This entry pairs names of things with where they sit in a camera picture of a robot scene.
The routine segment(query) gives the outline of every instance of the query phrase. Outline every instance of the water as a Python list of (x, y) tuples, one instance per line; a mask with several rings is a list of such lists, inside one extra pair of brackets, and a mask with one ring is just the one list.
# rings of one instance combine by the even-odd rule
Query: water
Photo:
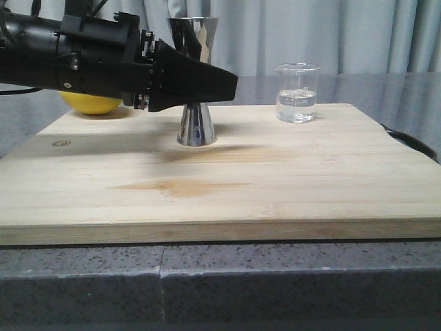
[(277, 118), (285, 122), (304, 123), (314, 118), (316, 93), (309, 90), (281, 90), (277, 94)]

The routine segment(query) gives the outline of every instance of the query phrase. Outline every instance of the cocktail jigger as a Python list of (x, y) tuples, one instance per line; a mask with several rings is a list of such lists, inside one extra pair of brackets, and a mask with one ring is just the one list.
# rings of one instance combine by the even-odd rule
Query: cocktail jigger
[[(176, 50), (192, 59), (210, 64), (218, 19), (183, 17), (168, 21)], [(185, 105), (178, 142), (184, 146), (205, 146), (215, 141), (216, 133), (207, 104), (203, 102)]]

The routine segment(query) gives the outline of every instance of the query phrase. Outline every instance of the gray curtain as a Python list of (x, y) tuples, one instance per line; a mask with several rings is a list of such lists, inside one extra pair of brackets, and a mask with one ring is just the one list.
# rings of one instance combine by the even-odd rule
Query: gray curtain
[[(29, 13), (31, 0), (9, 0)], [(43, 0), (61, 19), (64, 1)], [(109, 0), (101, 16), (126, 11), (172, 43), (167, 17), (219, 17), (212, 64), (240, 76), (273, 75), (307, 61), (322, 73), (441, 71), (441, 0)]]

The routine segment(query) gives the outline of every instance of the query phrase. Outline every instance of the granite countertop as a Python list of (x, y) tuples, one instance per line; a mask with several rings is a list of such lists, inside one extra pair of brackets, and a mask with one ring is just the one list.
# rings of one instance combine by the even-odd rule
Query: granite countertop
[[(242, 77), (227, 104), (274, 103), (276, 89)], [(440, 90), (438, 73), (330, 75), (319, 102), (352, 103), (441, 155)], [(54, 91), (2, 97), (0, 157), (67, 110)], [(440, 317), (436, 239), (0, 247), (2, 330)]]

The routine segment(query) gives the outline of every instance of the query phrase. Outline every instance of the lemon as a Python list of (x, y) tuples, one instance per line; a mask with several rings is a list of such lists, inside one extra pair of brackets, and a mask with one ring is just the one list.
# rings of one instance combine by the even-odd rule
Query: lemon
[(60, 91), (61, 98), (83, 114), (102, 115), (119, 106), (120, 99)]

